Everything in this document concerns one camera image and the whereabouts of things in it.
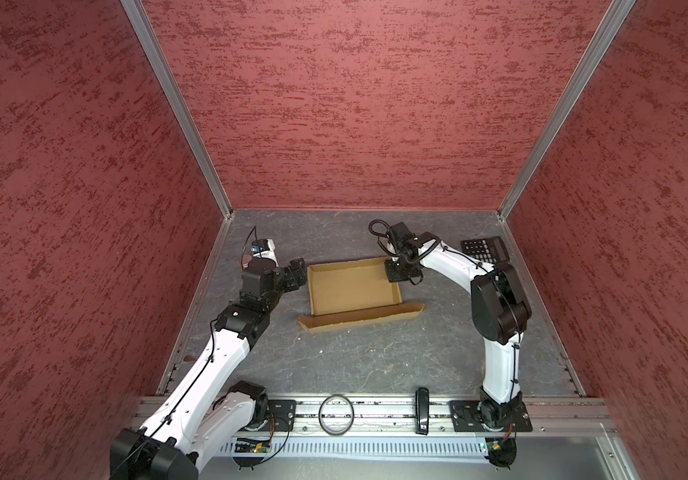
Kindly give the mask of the brown cardboard box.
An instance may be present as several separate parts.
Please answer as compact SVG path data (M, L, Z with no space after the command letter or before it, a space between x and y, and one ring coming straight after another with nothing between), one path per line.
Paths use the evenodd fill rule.
M386 260L371 258L307 267L311 313L298 324L326 332L411 320L426 311L421 302L407 302L400 287L386 275Z

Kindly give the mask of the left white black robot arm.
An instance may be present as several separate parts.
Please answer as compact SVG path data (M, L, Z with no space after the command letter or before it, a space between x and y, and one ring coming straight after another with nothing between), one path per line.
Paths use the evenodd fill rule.
M111 478L196 479L237 432L265 422L264 387L224 385L267 330L282 296L306 285L307 267L303 259L281 267L273 255L254 257L242 281L238 300L210 322L210 341L179 386L141 427L113 441Z

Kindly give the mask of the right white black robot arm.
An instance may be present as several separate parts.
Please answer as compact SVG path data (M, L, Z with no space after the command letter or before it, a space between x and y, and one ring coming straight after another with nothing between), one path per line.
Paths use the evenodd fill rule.
M439 239L409 238L398 244L380 242L389 256L388 280L418 284L425 269L434 270L470 295L471 318L485 342L485 373L478 406L480 421L490 431L513 422L522 405L521 346L532 315L517 270L488 256L473 256Z

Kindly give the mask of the black desk calculator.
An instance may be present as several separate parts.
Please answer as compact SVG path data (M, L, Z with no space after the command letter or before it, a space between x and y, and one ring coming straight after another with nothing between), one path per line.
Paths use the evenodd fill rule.
M462 240L461 250L465 255L485 263L501 264L510 261L507 247L499 236Z

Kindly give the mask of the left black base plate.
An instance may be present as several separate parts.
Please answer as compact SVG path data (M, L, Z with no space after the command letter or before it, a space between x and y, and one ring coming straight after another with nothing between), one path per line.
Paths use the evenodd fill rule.
M294 399L270 398L269 412L275 421L275 431L290 432L293 430L298 401Z

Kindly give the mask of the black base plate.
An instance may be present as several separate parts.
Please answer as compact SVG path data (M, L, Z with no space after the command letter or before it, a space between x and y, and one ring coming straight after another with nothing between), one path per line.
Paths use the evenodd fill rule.
M449 402L450 417L456 433L504 434L530 433L533 425L523 402L513 405L498 404L492 400L453 400Z
M269 412L275 421L275 431L290 432L293 430L298 401L294 399L270 398Z

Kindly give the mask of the aluminium front rail frame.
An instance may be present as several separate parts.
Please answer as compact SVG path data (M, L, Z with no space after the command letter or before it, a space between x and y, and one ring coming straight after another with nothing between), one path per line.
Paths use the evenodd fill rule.
M430 395L429 434L426 436L415 433L415 393L399 396L282 395L276 398L298 401L292 431L275 431L275 421L268 407L268 416L261 426L237 432L211 460L232 459L238 438L256 438L273 441L273 454L265 461L311 457L490 464L486 459L487 439L514 437L520 447L531 439L584 438L598 447L611 478L636 477L618 429L605 402L599 398L528 397L523 403L530 414L533 431L491 434L454 431L449 402L475 399ZM141 427L166 399L145 398L129 429Z

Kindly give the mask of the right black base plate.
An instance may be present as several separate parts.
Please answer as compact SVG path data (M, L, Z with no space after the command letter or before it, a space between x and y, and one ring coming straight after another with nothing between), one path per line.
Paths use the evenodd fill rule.
M513 405L498 404L492 400L453 400L449 402L450 417L456 433L504 434L530 433L533 425L523 402Z

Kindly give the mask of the left aluminium corner post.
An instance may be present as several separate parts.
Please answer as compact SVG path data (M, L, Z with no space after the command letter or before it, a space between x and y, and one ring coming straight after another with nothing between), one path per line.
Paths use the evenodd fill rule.
M122 0L121 4L189 144L190 150L219 206L222 216L227 220L231 220L234 215L233 206L196 126L185 97L175 79L170 64L165 57L143 2L139 0Z

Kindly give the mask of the aluminium corner post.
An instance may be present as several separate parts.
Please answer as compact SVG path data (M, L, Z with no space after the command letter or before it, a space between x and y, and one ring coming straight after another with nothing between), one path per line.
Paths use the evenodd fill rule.
M511 216L635 4L635 0L610 2L520 173L498 209L501 222L506 222Z
M121 4L189 144L190 150L219 206L222 216L227 220L231 220L234 215L233 206L196 126L185 97L175 79L170 64L165 57L143 2L139 0L122 0Z

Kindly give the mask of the right aluminium corner post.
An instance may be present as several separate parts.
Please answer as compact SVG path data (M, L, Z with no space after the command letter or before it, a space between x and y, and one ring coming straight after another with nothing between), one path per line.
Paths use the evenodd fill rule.
M498 209L501 222L506 222L511 216L635 4L635 0L610 2L520 173Z

